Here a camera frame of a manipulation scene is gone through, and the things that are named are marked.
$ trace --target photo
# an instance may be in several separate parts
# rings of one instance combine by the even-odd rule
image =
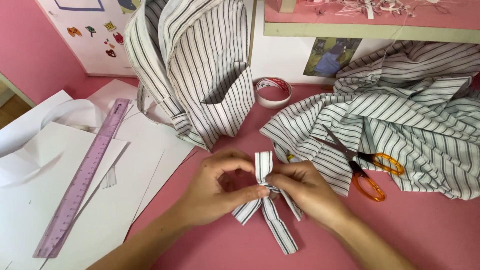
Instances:
[[[348,65],[361,38],[317,37],[303,75],[335,78]]]

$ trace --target striped shirt fabric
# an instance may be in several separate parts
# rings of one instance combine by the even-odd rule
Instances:
[[[333,142],[321,124],[351,150],[399,161],[405,173],[391,176],[402,191],[472,199],[480,195],[480,95],[469,85],[479,71],[479,45],[396,43],[352,62],[337,75],[333,94],[286,107],[260,132],[281,161],[289,153],[312,161],[344,196],[352,172],[341,152],[314,139]]]
[[[295,217],[300,221],[303,212],[297,207],[295,202],[290,199],[285,191],[271,186],[266,182],[265,177],[272,171],[272,166],[272,151],[255,153],[255,176],[258,184],[267,187],[271,192],[283,194]],[[240,205],[233,210],[232,215],[240,221],[242,225],[245,225],[260,206],[262,206],[262,213],[264,214],[268,227],[270,227],[283,253],[285,255],[295,253],[298,250],[297,244],[290,235],[290,232],[288,232],[285,223],[279,218],[275,205],[269,197],[256,199]]]
[[[247,13],[241,0],[145,0],[125,27],[140,80],[178,137],[208,151],[234,136],[253,105]]]

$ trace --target left hand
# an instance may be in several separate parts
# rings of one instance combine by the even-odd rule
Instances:
[[[204,159],[187,190],[169,211],[177,215],[186,226],[205,225],[239,205],[268,196],[269,190],[261,185],[226,192],[218,182],[219,179],[227,178],[225,172],[238,169],[255,174],[252,158],[237,149],[224,149]]]

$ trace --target purple ruler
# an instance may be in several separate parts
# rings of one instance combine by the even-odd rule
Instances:
[[[129,102],[130,100],[125,98],[115,100],[72,182],[70,182],[63,195],[52,220],[43,233],[42,239],[33,254],[34,258],[56,258],[58,256],[107,146],[127,111]]]

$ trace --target fabric bow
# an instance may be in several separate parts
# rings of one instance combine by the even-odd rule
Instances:
[[[255,153],[255,177],[257,178],[258,184],[267,187],[271,192],[281,193],[297,220],[300,221],[303,211],[290,199],[290,196],[288,196],[285,191],[271,186],[266,182],[265,177],[272,171],[272,166],[272,151]],[[232,215],[240,221],[242,225],[245,225],[247,220],[260,206],[262,206],[262,212],[268,227],[270,227],[283,253],[285,253],[285,255],[295,253],[295,251],[298,250],[297,244],[290,235],[290,232],[288,232],[285,223],[278,217],[275,205],[269,197],[256,199],[240,205],[233,210]]]

